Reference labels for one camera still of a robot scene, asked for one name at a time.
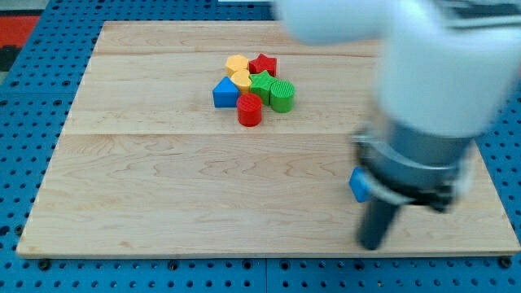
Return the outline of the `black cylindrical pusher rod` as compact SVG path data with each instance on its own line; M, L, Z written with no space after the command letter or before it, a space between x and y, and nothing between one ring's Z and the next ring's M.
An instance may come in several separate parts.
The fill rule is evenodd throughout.
M372 198L357 229L358 242L365 249L378 249L400 209L400 205Z

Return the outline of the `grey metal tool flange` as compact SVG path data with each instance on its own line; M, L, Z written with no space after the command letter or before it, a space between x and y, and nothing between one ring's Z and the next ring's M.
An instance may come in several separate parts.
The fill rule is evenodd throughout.
M445 212L465 196L473 178L472 138L423 132L380 110L352 134L352 143L370 199Z

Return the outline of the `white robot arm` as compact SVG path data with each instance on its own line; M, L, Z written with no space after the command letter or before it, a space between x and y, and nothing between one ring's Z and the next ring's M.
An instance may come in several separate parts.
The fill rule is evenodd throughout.
M471 145L520 68L519 2L277 1L274 13L309 46L383 42L372 112L352 136L363 247L380 246L401 207L444 212L468 191Z

